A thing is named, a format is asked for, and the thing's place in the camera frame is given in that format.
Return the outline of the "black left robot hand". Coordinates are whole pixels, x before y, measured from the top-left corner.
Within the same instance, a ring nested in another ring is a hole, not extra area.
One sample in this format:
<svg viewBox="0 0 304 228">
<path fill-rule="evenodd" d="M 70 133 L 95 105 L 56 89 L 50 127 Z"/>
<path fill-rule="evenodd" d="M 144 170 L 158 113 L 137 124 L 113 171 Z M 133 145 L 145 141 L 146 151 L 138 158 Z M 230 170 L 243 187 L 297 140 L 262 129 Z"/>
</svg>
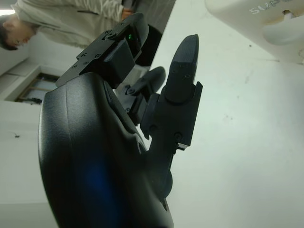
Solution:
<svg viewBox="0 0 304 228">
<path fill-rule="evenodd" d="M 199 36 L 189 35 L 168 73 L 147 72 L 114 90 L 149 33 L 136 13 L 102 33 L 46 93 L 38 153 L 47 199 L 61 228 L 172 228 L 167 197 L 177 150 L 190 146 L 202 93 Z"/>
</svg>

